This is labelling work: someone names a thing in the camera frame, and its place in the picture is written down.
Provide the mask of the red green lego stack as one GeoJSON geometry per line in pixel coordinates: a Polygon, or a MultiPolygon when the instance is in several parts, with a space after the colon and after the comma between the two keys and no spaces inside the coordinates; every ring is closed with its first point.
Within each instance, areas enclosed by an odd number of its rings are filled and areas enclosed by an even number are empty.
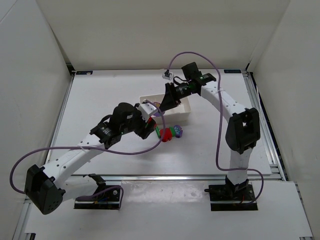
{"type": "Polygon", "coordinates": [[[153,131],[156,125],[157,124],[156,124],[155,120],[152,117],[150,117],[148,119],[148,121],[146,122],[145,129],[153,131]]]}

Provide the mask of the purple rounded lego piece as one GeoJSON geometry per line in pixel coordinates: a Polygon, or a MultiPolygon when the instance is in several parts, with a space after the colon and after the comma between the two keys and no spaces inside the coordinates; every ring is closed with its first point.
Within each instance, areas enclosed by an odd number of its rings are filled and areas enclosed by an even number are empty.
{"type": "MultiPolygon", "coordinates": [[[[157,101],[155,101],[154,104],[155,104],[158,108],[160,108],[160,106],[161,106],[161,104],[160,104],[159,102],[157,102],[157,101]]],[[[153,114],[153,116],[155,116],[155,117],[161,117],[161,115],[164,115],[164,114],[165,114],[164,111],[162,111],[161,113],[159,113],[159,112],[157,111],[157,112],[155,112],[155,113],[153,114]]]]}

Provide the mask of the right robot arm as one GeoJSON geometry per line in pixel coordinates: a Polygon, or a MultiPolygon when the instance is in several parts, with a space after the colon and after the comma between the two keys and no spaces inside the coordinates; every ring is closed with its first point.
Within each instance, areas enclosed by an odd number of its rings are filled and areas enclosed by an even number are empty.
{"type": "Polygon", "coordinates": [[[165,94],[160,103],[161,111],[168,111],[181,104],[181,100],[198,94],[219,112],[220,119],[227,121],[225,141],[230,148],[229,168],[223,195],[232,199],[249,185],[249,160],[253,148],[261,137],[260,117],[256,108],[247,108],[222,90],[220,82],[212,74],[203,74],[195,62],[182,67],[185,81],[166,83],[165,94]]]}

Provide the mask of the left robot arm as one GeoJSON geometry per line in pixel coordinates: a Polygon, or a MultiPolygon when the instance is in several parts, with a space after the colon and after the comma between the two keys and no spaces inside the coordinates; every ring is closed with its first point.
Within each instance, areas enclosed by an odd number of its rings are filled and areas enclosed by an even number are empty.
{"type": "Polygon", "coordinates": [[[121,102],[113,113],[104,116],[77,146],[43,166],[33,165],[26,173],[24,192],[48,215],[69,199],[90,199],[101,195],[105,183],[95,174],[71,181],[70,176],[91,159],[117,144],[123,135],[135,133],[146,139],[156,128],[152,115],[158,109],[150,102],[131,105],[121,102]]]}

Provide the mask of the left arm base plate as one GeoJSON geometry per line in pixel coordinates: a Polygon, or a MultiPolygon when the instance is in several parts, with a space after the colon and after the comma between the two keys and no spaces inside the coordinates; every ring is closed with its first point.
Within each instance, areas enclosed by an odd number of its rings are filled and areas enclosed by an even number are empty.
{"type": "Polygon", "coordinates": [[[121,185],[109,185],[96,174],[89,174],[97,184],[93,196],[78,197],[74,202],[76,210],[120,210],[124,197],[124,189],[121,185]]]}

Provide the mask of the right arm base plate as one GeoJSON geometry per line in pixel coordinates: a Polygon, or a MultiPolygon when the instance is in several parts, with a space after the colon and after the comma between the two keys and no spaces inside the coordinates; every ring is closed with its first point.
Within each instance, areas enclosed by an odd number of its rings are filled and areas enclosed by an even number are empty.
{"type": "Polygon", "coordinates": [[[253,186],[249,184],[246,189],[236,193],[228,192],[224,184],[209,185],[204,190],[209,194],[210,210],[212,212],[233,212],[233,211],[257,211],[253,186]]]}

